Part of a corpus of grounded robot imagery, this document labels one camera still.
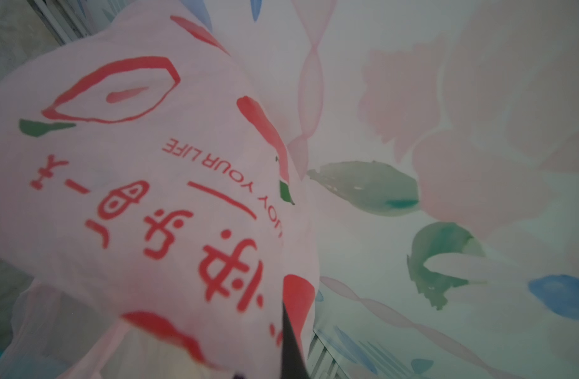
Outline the pink printed plastic bag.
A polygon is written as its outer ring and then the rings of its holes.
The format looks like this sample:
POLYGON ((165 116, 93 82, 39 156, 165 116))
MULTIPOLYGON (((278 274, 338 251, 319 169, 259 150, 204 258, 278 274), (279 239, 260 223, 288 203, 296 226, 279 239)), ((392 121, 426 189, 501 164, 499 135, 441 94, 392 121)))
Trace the pink printed plastic bag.
POLYGON ((0 259, 32 278, 0 378, 280 378, 283 307, 308 355, 305 193, 179 1, 133 3, 0 82, 0 259))

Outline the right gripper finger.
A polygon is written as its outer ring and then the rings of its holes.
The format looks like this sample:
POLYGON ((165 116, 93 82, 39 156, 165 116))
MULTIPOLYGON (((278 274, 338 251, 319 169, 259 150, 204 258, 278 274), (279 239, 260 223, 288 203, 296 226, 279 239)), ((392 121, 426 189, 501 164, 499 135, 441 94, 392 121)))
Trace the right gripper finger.
POLYGON ((283 343, 282 343, 281 379, 309 379, 299 344, 290 323, 286 308, 283 307, 283 343))

